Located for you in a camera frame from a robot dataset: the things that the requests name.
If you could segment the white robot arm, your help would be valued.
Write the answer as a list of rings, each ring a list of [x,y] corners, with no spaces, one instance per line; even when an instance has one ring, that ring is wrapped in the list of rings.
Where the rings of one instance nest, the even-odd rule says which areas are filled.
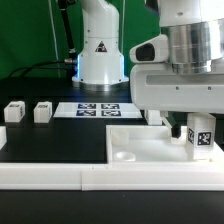
[[[117,9],[106,0],[56,1],[65,26],[67,7],[82,7],[84,47],[77,53],[69,46],[75,86],[109,91],[129,84],[141,110],[224,114],[224,0],[144,0],[160,33],[130,50],[129,76]]]

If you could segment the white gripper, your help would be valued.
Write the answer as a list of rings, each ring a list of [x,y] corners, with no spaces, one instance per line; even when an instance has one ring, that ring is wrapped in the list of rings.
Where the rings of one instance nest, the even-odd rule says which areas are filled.
[[[140,110],[224,114],[224,74],[176,75],[156,64],[138,64],[131,70],[130,91]],[[162,121],[172,138],[181,136],[172,112]]]

